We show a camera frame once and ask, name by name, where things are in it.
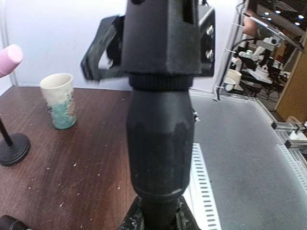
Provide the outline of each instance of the black pole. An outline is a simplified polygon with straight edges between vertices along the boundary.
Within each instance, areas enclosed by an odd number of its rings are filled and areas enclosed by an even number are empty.
[[[126,128],[144,228],[181,230],[194,136],[189,88],[201,74],[198,1],[128,1],[121,69],[133,88]]]
[[[10,138],[8,132],[6,131],[5,127],[4,127],[4,124],[0,118],[0,132],[1,134],[3,135],[3,138],[5,140],[5,142],[7,143],[7,145],[9,147],[12,147],[13,146],[13,142],[12,142],[12,139]]]

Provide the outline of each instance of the gray metal table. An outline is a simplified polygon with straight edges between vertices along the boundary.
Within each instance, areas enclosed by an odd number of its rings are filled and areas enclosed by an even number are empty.
[[[283,142],[254,100],[192,93],[201,145],[223,230],[306,230],[307,196]]]

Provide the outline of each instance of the black stand base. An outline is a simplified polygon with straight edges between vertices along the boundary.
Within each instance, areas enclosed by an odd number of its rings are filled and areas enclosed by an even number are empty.
[[[150,226],[145,227],[141,202],[140,197],[135,198],[118,230],[151,230]],[[178,211],[172,230],[200,230],[183,196],[178,199]]]
[[[14,145],[9,147],[3,140],[0,142],[0,164],[4,166],[13,166],[21,162],[30,150],[29,138],[22,134],[16,133],[10,136]]]

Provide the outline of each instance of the white cup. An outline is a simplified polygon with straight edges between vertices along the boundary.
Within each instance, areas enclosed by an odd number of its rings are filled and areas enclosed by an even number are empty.
[[[231,78],[236,82],[235,88],[237,88],[240,85],[242,74],[238,71],[235,71],[233,69],[229,69],[227,71],[227,77]]]
[[[77,120],[72,79],[69,73],[57,73],[42,79],[39,84],[52,124],[57,129],[70,128]]]

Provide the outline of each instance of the wooden table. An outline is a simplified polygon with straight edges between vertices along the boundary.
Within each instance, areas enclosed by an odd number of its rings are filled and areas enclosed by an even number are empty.
[[[0,216],[35,230],[115,230],[135,193],[125,120],[130,92],[76,89],[77,124],[56,130],[38,88],[0,97],[10,133],[31,140],[26,159],[0,167]]]

